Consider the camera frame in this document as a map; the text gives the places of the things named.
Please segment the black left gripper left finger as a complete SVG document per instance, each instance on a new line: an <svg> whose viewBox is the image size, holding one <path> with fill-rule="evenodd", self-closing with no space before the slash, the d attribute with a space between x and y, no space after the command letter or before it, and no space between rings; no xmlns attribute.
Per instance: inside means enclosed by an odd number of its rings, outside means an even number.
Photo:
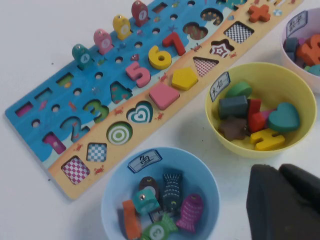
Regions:
<svg viewBox="0 0 320 240"><path fill-rule="evenodd" d="M270 165L252 166L246 210L253 240L320 238L320 212Z"/></svg>

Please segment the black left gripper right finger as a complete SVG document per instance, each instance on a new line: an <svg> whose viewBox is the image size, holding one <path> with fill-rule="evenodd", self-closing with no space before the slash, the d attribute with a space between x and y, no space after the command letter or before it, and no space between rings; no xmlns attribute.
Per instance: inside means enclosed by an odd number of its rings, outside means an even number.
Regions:
<svg viewBox="0 0 320 240"><path fill-rule="evenodd" d="M308 200L314 210L320 212L320 178L308 171L289 163L279 167L281 175L304 199Z"/></svg>

